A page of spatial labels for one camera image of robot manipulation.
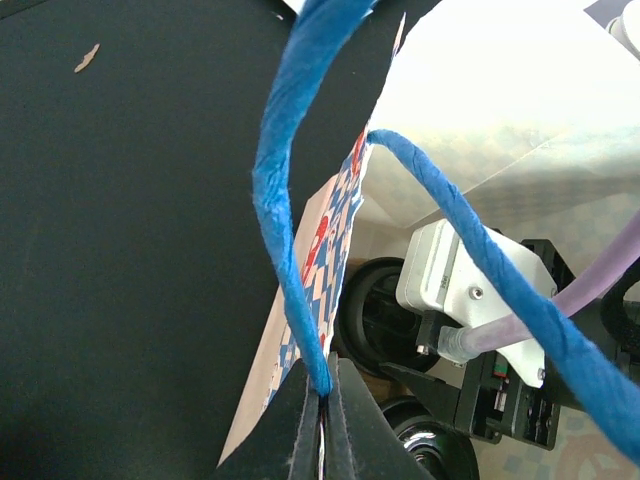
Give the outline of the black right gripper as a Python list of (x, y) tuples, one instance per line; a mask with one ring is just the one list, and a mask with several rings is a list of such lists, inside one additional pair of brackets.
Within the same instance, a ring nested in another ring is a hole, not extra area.
[(381, 404), (396, 435), (431, 425), (493, 444), (508, 436), (545, 450), (555, 446), (560, 406), (549, 390), (526, 385), (496, 351), (467, 364), (461, 390), (399, 364), (383, 363), (381, 369), (410, 392)]

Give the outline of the blue checkered paper bag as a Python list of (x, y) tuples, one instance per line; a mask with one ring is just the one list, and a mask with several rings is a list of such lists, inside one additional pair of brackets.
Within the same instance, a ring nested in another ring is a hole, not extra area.
[[(515, 241), (551, 240), (583, 278), (574, 298), (620, 276), (609, 259), (639, 207), (639, 62), (572, 2), (443, 1), (400, 28), (369, 126), (421, 148), (481, 220)], [(404, 255), (441, 220), (380, 146), (362, 147), (312, 196), (294, 252), (317, 334), (334, 334), (349, 262)]]

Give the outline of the black plastic cup lid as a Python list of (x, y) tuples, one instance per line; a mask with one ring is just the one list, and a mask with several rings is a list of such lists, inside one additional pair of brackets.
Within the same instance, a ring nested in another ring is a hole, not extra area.
[(334, 320), (332, 349), (361, 371), (387, 380), (380, 365), (394, 363), (421, 372), (439, 357), (417, 352), (420, 315), (396, 300), (404, 260), (380, 257), (348, 269)]

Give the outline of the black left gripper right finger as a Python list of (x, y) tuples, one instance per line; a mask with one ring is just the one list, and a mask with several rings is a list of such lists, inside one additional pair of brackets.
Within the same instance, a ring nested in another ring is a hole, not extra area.
[(432, 475), (403, 448), (354, 364), (329, 357), (325, 406), (326, 479), (411, 480)]

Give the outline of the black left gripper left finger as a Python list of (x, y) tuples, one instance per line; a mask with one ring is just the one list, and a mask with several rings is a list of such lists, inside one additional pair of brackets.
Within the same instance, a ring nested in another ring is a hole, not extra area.
[(214, 480), (318, 477), (320, 397), (298, 360), (248, 437), (214, 471)]

